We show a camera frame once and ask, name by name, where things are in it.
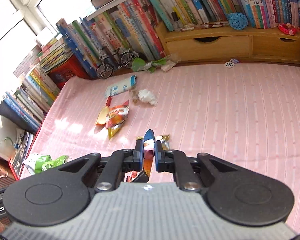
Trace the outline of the gold foil candy wrapper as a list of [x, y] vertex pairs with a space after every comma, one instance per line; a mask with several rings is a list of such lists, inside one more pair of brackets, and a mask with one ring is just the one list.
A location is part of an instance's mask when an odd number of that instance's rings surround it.
[[169, 150], [170, 149], [170, 135], [169, 134], [165, 134], [165, 135], [158, 135], [155, 136], [154, 139], [152, 137], [142, 137], [139, 136], [136, 138], [137, 140], [143, 140], [143, 146], [145, 149], [149, 149], [151, 150], [154, 147], [154, 143], [156, 141], [160, 141], [161, 145], [162, 145], [162, 149], [163, 150]]

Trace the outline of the green plastic wrapper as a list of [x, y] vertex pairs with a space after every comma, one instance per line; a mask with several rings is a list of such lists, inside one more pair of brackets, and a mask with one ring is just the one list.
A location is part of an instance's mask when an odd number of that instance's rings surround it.
[[68, 159], [69, 157], [67, 155], [62, 155], [56, 159], [52, 159], [50, 155], [43, 155], [36, 160], [34, 165], [34, 173], [38, 174], [48, 169], [63, 165], [68, 161]]

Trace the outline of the brown patterned small wrapper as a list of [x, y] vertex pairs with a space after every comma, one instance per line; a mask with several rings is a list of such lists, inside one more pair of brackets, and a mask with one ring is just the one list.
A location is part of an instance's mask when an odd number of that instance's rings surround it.
[[136, 89], [135, 87], [129, 90], [129, 96], [135, 105], [139, 102], [139, 90]]

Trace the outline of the red plastic basket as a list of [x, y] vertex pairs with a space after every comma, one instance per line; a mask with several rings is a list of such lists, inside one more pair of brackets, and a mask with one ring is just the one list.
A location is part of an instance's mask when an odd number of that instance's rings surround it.
[[90, 76], [81, 66], [75, 55], [72, 55], [62, 64], [52, 69], [48, 73], [48, 76], [59, 89], [62, 89], [65, 83], [75, 76], [90, 80]]

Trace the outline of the black model bicycle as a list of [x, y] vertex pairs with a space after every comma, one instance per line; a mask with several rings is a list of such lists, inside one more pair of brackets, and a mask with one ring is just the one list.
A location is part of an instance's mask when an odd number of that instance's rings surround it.
[[101, 64], [97, 67], [96, 75], [99, 79], [107, 79], [116, 70], [131, 69], [133, 61], [137, 57], [139, 57], [139, 53], [132, 49], [119, 48], [112, 54], [107, 47], [102, 47], [98, 57]]

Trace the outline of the books on wooden organizer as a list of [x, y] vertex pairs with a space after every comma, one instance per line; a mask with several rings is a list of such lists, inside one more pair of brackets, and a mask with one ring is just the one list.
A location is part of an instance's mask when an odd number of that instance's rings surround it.
[[290, 23], [300, 30], [300, 0], [150, 0], [169, 31], [228, 21], [227, 15], [244, 14], [248, 26], [278, 28]]

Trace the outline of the wooden desk drawer organizer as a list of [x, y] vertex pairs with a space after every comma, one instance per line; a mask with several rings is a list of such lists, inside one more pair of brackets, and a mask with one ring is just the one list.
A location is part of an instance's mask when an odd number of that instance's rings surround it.
[[300, 65], [300, 33], [289, 36], [279, 29], [231, 27], [169, 32], [164, 23], [155, 29], [167, 54], [181, 62], [266, 62]]

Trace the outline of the blue orange snack wrapper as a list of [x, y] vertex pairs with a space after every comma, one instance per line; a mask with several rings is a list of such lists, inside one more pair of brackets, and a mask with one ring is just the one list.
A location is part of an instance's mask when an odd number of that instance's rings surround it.
[[142, 171], [133, 171], [130, 174], [129, 182], [146, 183], [151, 176], [151, 169], [154, 159], [155, 136], [152, 129], [148, 129], [142, 137]]

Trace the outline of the red fabric toy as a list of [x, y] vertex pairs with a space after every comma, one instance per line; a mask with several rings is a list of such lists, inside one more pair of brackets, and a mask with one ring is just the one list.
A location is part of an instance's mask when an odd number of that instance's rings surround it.
[[294, 36], [298, 32], [296, 27], [290, 23], [280, 23], [278, 25], [278, 29], [282, 33], [289, 35], [289, 36]]

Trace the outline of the pink striped table cloth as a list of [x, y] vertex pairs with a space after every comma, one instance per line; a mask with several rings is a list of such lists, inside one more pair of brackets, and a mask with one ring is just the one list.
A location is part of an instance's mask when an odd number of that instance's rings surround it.
[[131, 104], [119, 132], [108, 138], [95, 125], [105, 90], [124, 76], [107, 80], [70, 79], [47, 114], [30, 157], [72, 159], [133, 148], [148, 129], [168, 134], [170, 147], [189, 156], [199, 152], [278, 179], [294, 193], [288, 224], [300, 232], [300, 67], [277, 64], [223, 64], [174, 67], [137, 74], [157, 105]]

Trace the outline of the crumpled white tissue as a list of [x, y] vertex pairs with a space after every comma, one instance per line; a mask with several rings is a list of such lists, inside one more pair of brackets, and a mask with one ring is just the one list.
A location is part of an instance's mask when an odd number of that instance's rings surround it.
[[142, 103], [148, 103], [152, 106], [156, 106], [158, 103], [155, 95], [147, 89], [139, 90], [138, 98], [139, 98], [139, 101], [141, 101]]

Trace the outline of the green leaf wrapper by books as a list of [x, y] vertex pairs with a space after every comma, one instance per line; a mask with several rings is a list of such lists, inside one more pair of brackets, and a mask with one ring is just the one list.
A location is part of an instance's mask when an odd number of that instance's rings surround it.
[[132, 62], [132, 71], [148, 71], [150, 73], [153, 73], [156, 69], [161, 69], [163, 72], [168, 72], [179, 62], [180, 59], [176, 54], [171, 54], [163, 57], [162, 59], [149, 62], [146, 62], [143, 59], [137, 57]]

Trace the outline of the yellow triangular snack wrapper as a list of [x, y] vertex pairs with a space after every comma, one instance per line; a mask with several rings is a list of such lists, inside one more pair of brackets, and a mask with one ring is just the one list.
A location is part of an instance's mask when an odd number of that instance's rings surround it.
[[120, 124], [116, 124], [113, 127], [108, 127], [108, 139], [113, 138], [122, 128], [123, 122]]

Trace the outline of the brown ribbed suitcase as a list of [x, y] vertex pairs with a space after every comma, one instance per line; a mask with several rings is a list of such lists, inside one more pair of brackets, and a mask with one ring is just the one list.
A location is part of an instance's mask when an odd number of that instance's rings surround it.
[[0, 159], [0, 189], [13, 184], [15, 181], [9, 162]]

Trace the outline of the back row of books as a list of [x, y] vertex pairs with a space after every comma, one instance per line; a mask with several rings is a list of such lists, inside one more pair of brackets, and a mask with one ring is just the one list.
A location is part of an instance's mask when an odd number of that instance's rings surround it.
[[92, 0], [95, 12], [81, 20], [57, 22], [57, 28], [72, 54], [91, 80], [98, 79], [99, 50], [113, 54], [119, 48], [132, 49], [144, 61], [166, 56], [155, 30], [161, 21], [150, 0]]

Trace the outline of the macaron snack wrapper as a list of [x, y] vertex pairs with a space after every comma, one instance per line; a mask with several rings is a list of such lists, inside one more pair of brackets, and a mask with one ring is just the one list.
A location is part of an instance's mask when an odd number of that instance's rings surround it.
[[129, 113], [129, 101], [127, 100], [121, 105], [112, 107], [109, 110], [106, 118], [106, 128], [114, 127], [118, 124], [123, 123]]

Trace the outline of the white sanitary wipes pack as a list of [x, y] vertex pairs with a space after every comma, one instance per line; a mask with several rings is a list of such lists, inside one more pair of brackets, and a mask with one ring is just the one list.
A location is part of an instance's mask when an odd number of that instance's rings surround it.
[[136, 79], [137, 79], [136, 75], [131, 75], [126, 79], [123, 79], [117, 83], [109, 85], [106, 88], [104, 98], [107, 99], [110, 96], [115, 96], [129, 91], [134, 85], [136, 85]]

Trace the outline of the left row of books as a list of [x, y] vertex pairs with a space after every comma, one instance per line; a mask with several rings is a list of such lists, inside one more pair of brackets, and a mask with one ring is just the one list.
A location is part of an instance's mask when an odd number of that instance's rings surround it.
[[34, 53], [29, 70], [19, 75], [21, 84], [6, 92], [0, 103], [0, 116], [21, 129], [36, 134], [61, 92], [48, 73], [71, 57], [64, 39], [54, 37]]

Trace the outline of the row of books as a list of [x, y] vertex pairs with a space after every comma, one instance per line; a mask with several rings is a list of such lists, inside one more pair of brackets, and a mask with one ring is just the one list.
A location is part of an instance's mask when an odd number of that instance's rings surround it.
[[6, 92], [0, 103], [0, 116], [21, 129], [36, 134], [61, 92], [48, 73], [71, 57], [64, 39], [54, 37], [34, 53], [29, 70], [19, 75], [21, 84]]
[[57, 28], [72, 54], [91, 80], [98, 79], [99, 50], [113, 54], [119, 48], [132, 49], [144, 61], [166, 56], [155, 30], [161, 21], [150, 0], [92, 0], [95, 12], [81, 20], [57, 22]]

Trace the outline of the blue yarn ball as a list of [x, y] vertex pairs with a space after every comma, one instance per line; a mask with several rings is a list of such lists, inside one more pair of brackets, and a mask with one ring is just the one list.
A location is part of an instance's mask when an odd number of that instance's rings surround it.
[[235, 12], [227, 15], [227, 19], [229, 22], [230, 27], [235, 30], [243, 30], [248, 26], [248, 19], [247, 17], [240, 13]]

